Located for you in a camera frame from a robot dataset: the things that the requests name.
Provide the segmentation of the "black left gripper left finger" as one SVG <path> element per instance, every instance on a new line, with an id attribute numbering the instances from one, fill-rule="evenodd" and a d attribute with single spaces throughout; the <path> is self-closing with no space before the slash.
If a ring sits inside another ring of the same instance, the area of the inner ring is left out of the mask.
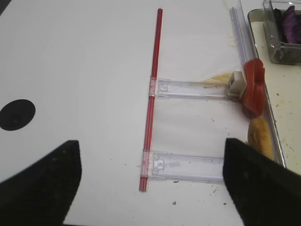
<path id="1" fill-rule="evenodd" d="M 0 184 L 2 226 L 62 226 L 81 181 L 79 142 L 68 140 Z"/>

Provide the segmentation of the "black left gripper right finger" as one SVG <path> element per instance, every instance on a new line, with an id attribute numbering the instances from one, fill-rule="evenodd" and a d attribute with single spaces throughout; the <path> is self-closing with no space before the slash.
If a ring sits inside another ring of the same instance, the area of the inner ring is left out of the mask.
<path id="1" fill-rule="evenodd" d="M 301 177 L 236 138 L 225 141 L 222 175 L 245 226 L 299 226 Z"/>

